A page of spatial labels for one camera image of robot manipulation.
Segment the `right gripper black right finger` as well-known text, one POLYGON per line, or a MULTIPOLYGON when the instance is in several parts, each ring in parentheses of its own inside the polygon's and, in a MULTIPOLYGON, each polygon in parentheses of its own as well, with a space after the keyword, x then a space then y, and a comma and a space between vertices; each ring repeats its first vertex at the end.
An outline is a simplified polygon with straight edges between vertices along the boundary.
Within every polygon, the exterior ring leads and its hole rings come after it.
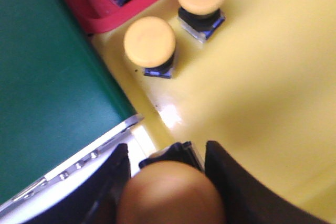
POLYGON ((268 189, 217 141, 206 143, 205 174, 220 193, 227 223, 326 223, 268 189))

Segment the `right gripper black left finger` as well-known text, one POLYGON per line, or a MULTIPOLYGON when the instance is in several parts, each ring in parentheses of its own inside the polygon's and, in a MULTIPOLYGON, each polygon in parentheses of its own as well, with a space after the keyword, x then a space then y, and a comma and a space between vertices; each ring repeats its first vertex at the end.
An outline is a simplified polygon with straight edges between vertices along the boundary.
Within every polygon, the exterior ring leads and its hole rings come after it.
POLYGON ((131 177, 128 146, 118 144, 106 161, 77 189, 29 223, 93 223, 98 209, 110 195, 112 212, 131 177))

